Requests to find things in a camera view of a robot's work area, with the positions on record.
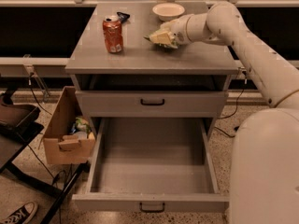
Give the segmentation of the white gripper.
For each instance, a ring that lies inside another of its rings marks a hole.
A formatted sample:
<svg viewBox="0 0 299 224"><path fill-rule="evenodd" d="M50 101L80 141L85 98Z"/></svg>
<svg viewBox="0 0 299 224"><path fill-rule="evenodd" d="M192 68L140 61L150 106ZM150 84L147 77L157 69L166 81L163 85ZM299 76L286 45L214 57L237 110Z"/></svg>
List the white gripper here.
<svg viewBox="0 0 299 224"><path fill-rule="evenodd" d="M163 22L161 29L169 29L169 31L157 31L149 36L149 40L154 44L174 45L175 40L179 45L187 45L191 43L188 38L187 24L192 14L184 15L178 19Z"/></svg>

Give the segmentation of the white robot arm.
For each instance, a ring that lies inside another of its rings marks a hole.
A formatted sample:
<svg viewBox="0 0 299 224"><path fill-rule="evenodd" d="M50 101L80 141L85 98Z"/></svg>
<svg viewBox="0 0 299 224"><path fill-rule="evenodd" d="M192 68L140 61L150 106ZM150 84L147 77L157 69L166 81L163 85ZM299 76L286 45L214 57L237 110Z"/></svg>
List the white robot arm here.
<svg viewBox="0 0 299 224"><path fill-rule="evenodd" d="M166 21L154 44L230 46L269 108L236 132L230 174L230 224L299 224L299 70L255 35L235 5Z"/></svg>

